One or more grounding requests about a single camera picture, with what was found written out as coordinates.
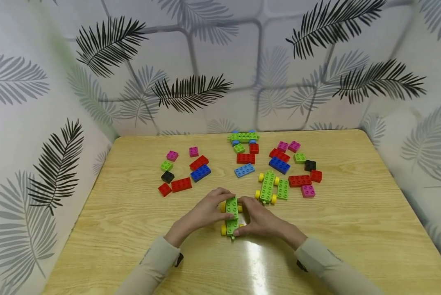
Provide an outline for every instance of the red lego brick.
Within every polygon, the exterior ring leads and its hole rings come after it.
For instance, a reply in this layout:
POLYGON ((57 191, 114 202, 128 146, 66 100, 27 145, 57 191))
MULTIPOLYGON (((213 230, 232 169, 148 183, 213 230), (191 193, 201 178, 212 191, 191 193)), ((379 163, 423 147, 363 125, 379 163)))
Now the red lego brick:
POLYGON ((171 187, 168 185, 168 183, 164 183, 161 186, 158 187, 158 190, 161 192, 161 194, 165 197, 169 193, 171 193, 171 187))
POLYGON ((173 190, 174 193, 180 192, 185 189, 192 188, 192 187, 193 186, 191 185, 191 179, 189 177, 171 182, 171 189, 173 190))
POLYGON ((311 171, 311 180, 315 181, 315 182, 321 182, 322 181, 322 171, 312 170, 311 171))
POLYGON ((199 167, 201 167, 202 165, 206 165, 209 163, 209 160, 204 156, 200 156, 199 158, 197 158, 194 162, 192 162, 189 167, 191 168, 192 171, 198 169, 199 167))
POLYGON ((237 154, 237 164, 255 164, 255 154, 237 154))
POLYGON ((258 154, 260 152, 259 146, 257 143, 252 143, 251 145, 249 145, 249 147, 250 147, 251 154, 258 154))
POLYGON ((285 153, 279 151, 278 149, 273 149, 270 152, 270 158, 279 158, 281 161, 287 163, 289 161, 290 156, 286 155, 285 153))
POLYGON ((290 187, 310 186, 312 185, 309 175, 291 175, 288 177, 290 187))

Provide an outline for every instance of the green plate brick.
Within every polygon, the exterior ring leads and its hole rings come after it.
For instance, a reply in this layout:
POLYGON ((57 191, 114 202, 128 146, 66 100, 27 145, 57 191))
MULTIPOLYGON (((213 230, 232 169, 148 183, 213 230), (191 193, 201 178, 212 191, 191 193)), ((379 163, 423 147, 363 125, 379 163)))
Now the green plate brick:
POLYGON ((306 162, 306 156, 303 153, 295 153, 294 154, 294 162, 296 164, 304 164, 306 162))
POLYGON ((163 170, 163 171, 170 171, 171 168, 173 168, 173 164, 171 164, 168 161, 164 161, 161 165, 161 170, 163 170))
POLYGON ((276 197, 283 200, 288 199, 288 180, 280 179, 276 197))

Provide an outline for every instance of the black palm leaf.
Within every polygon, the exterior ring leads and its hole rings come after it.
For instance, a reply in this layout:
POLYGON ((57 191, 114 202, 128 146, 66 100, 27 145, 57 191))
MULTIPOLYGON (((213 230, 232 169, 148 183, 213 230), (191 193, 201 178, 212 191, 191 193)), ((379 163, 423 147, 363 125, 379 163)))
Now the black palm leaf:
POLYGON ((339 95, 340 99, 348 97, 350 103, 363 102, 364 97, 369 97, 369 91, 375 95, 381 93, 391 99, 412 99, 419 97, 419 93, 426 94, 426 90, 419 87, 426 77, 419 77, 409 73, 402 75, 406 65, 396 64, 396 59, 387 62, 372 64, 364 73, 364 68, 354 69, 345 76, 341 76, 340 87, 333 95, 339 95))
POLYGON ((220 77, 212 77, 209 84, 206 86, 206 76, 193 75, 188 79, 182 79, 178 83, 178 79, 171 86, 168 86, 166 79, 162 83, 157 81, 155 89, 152 91, 158 96, 158 106, 163 104, 173 106, 178 112, 192 113, 197 108, 202 109, 209 103, 214 103, 221 97, 222 93, 227 93, 232 82, 226 82, 223 79, 223 74, 220 77))
POLYGON ((66 119, 65 128, 61 128, 63 140, 56 134, 49 139, 50 144, 43 144, 43 153, 40 155, 39 164, 34 165, 39 172, 41 181, 31 179, 34 187, 29 187, 32 199, 38 204, 31 206, 47 207, 53 215, 53 209, 62 206, 60 201, 73 195, 74 188, 79 179, 72 172, 78 165, 78 155, 83 150, 80 121, 69 122, 66 119))
POLYGON ((108 66, 119 66, 120 63, 132 59, 137 54, 134 46, 140 46, 140 41, 148 40, 143 37, 142 29, 145 23, 139 24, 138 20, 129 20, 125 25, 125 17, 112 19, 109 17, 107 26, 102 22, 101 29, 96 23, 96 33, 89 28, 89 33, 81 27, 80 36, 76 42, 81 52, 78 61, 89 66, 97 76, 109 77, 114 73, 108 66))
POLYGON ((293 56, 307 59, 314 56, 312 45, 326 48, 327 44, 345 42, 361 34, 358 21, 370 26, 371 22, 379 18, 378 12, 386 0, 338 0, 332 9, 330 2, 320 6, 318 3, 312 11, 308 11, 302 18, 301 29, 293 29, 291 39, 286 41, 293 44, 293 56))

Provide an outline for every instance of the blue lego brick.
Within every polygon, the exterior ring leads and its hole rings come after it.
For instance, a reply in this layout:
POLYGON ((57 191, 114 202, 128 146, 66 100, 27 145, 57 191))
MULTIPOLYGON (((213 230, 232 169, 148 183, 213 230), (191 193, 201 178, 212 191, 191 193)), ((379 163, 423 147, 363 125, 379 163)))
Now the blue lego brick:
POLYGON ((236 170, 234 170, 235 175, 237 175, 238 178, 245 176, 248 173, 252 173, 253 171, 255 171, 255 169, 253 168, 253 165, 250 163, 243 165, 242 167, 239 167, 236 170))
POLYGON ((291 165, 281 161, 279 158, 276 157, 271 158, 269 165, 283 174, 286 174, 286 172, 289 170, 289 167, 291 167, 291 165))
POLYGON ((198 182, 199 180, 202 180, 204 177, 211 174, 211 170, 209 167, 207 167, 206 164, 202 165, 198 169, 191 172, 191 177, 193 178, 194 182, 198 182))

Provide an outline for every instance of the pink lego brick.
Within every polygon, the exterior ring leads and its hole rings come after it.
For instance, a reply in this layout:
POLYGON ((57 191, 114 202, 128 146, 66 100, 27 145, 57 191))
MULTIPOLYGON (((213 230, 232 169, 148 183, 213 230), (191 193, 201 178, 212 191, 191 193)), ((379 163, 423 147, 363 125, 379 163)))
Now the pink lego brick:
POLYGON ((303 198, 314 198, 314 196, 316 195, 313 186, 302 186, 301 192, 303 198))
POLYGON ((301 145, 293 140, 289 144, 288 150, 291 150, 292 152, 297 152, 300 147, 301 147, 301 145))
POLYGON ((286 149, 288 149, 288 143, 286 143, 284 141, 280 141, 277 149, 281 152, 286 152, 286 149))
POLYGON ((168 155, 166 156, 166 158, 172 162, 176 161, 176 159, 178 158, 178 153, 175 152, 174 150, 170 150, 168 152, 168 155))
POLYGON ((189 156, 191 158, 199 156, 198 147, 193 146, 192 148, 189 148, 189 156))

